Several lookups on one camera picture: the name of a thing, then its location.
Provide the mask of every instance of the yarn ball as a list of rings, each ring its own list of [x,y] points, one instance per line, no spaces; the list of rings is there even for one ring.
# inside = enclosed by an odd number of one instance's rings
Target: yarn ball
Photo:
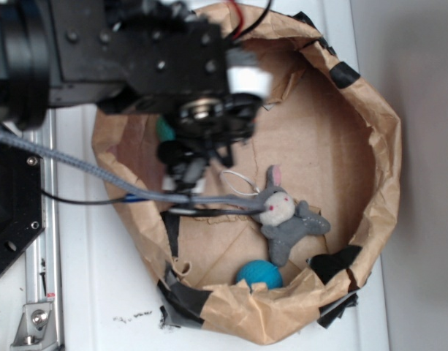
[[[157,137],[161,142],[175,140],[175,130],[160,116],[156,124]]]
[[[277,266],[263,260],[246,263],[237,273],[237,282],[242,279],[249,287],[254,283],[266,283],[268,289],[275,289],[284,284]]]

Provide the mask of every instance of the gray plush toy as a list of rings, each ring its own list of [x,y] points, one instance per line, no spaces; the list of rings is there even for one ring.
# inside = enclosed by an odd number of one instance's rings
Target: gray plush toy
[[[308,208],[306,201],[295,202],[280,187],[281,170],[271,166],[267,170],[267,186],[256,200],[262,201],[267,211],[253,216],[262,224],[261,233],[269,243],[269,257],[274,265],[282,267],[287,264],[292,247],[305,236],[324,235],[330,231],[329,222]]]

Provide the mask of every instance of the black tape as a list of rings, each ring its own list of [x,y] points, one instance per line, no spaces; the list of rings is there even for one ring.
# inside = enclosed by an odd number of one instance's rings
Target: black tape
[[[323,284],[327,284],[337,273],[349,268],[360,251],[360,246],[348,245],[336,254],[319,254],[306,262]]]
[[[292,16],[293,19],[298,20],[299,22],[308,24],[310,27],[315,28],[316,30],[318,30],[318,28],[314,25],[313,21],[302,11],[300,11],[299,13],[297,13],[295,16]],[[309,42],[307,45],[304,46],[304,48],[306,48],[309,45],[314,44],[315,42],[319,42],[319,44],[321,44],[321,46],[326,49],[327,51],[329,51],[329,53],[333,56],[337,55],[334,48],[332,46],[329,46],[329,44],[327,43],[326,39],[324,37],[321,37],[317,40],[314,40],[313,42]]]
[[[204,323],[200,315],[211,291],[181,284],[170,269],[165,276],[165,284],[159,281],[158,287],[164,297],[167,318],[170,319],[167,324],[198,328]]]
[[[316,30],[318,29],[313,21],[302,11],[300,11],[299,13],[297,13],[295,16],[292,16],[292,18],[294,18],[295,20],[298,20],[299,22],[303,22],[308,24],[309,26],[315,28]]]
[[[330,71],[329,75],[338,89],[344,89],[355,83],[360,74],[345,62],[339,62]]]
[[[356,293],[348,294],[329,305],[319,309],[321,317],[317,320],[318,324],[328,329],[336,318],[342,318],[343,312],[348,307],[354,307],[358,304],[358,295]]]
[[[178,257],[178,234],[180,232],[180,216],[174,216],[168,211],[161,212],[160,215],[162,216],[162,221],[164,221],[165,229],[167,230],[170,250],[172,250],[172,256]]]

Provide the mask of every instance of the screw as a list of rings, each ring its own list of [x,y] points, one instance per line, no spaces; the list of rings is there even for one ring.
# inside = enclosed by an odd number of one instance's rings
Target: screw
[[[46,322],[48,321],[48,313],[38,309],[36,311],[34,311],[34,313],[32,313],[32,322],[39,326],[42,327],[43,325],[46,324]]]
[[[37,340],[35,339],[35,336],[28,335],[24,338],[24,345],[33,345],[36,344]]]
[[[201,45],[208,46],[210,44],[210,35],[208,33],[204,33],[201,37]]]
[[[37,166],[38,164],[39,164],[39,160],[35,156],[30,156],[27,159],[27,165],[29,165],[29,166]]]
[[[217,63],[215,60],[209,60],[205,65],[206,72],[209,74],[214,73],[217,70]]]
[[[78,42],[79,41],[79,34],[74,29],[68,29],[66,30],[66,39],[68,39],[69,42]]]
[[[108,44],[112,40],[112,36],[107,29],[102,29],[99,34],[99,39],[102,44]]]
[[[158,42],[162,38],[162,33],[160,31],[153,31],[152,32],[152,40],[154,42]]]
[[[162,60],[162,61],[157,62],[156,68],[159,71],[163,71],[165,69],[165,66],[167,66],[167,64],[165,63],[165,61]]]

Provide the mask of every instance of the metal bracket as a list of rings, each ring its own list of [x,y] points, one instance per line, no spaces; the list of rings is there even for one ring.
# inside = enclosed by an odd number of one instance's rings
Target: metal bracket
[[[56,321],[51,302],[28,303],[23,307],[11,351],[58,350]]]

